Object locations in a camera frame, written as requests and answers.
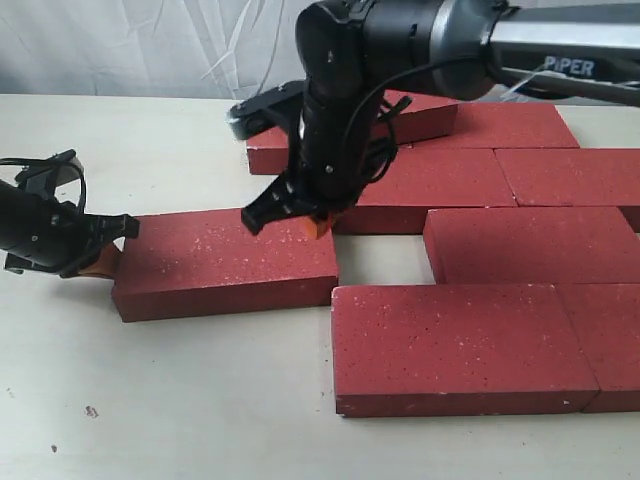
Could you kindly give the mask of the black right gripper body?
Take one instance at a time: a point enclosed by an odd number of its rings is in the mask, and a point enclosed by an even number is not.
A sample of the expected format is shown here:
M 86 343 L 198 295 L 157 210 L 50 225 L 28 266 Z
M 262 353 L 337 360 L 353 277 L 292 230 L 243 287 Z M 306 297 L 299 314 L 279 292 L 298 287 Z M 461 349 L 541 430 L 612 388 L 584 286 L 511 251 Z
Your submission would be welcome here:
M 319 1 L 295 26 L 305 71 L 296 130 L 287 135 L 284 171 L 241 211 L 258 234 L 267 224 L 316 213 L 337 214 L 355 204 L 368 175 L 365 151 L 383 88 L 367 65 L 365 21 L 371 1 Z

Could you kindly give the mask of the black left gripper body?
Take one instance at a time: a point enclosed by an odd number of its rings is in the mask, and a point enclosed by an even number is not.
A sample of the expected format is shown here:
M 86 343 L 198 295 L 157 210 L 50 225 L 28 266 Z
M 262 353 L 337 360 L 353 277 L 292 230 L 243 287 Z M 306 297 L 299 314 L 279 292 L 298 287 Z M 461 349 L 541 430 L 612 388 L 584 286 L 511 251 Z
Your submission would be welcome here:
M 8 272 L 80 277 L 78 270 L 95 261 L 105 246 L 138 235 L 139 221 L 130 215 L 77 212 L 69 202 L 1 183 L 1 250 Z

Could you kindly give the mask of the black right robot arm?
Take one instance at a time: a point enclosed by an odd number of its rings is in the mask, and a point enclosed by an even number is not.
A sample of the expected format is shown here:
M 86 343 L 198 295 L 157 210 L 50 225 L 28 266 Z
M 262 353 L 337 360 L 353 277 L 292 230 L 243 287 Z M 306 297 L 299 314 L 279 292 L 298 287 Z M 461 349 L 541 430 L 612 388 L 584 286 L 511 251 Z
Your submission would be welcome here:
M 242 209 L 253 234 L 306 217 L 322 236 L 388 171 L 392 121 L 412 94 L 472 101 L 501 85 L 546 100 L 639 102 L 635 4 L 318 1 L 298 15 L 295 42 L 304 78 L 228 114 L 240 140 L 273 127 L 288 140 L 283 172 Z

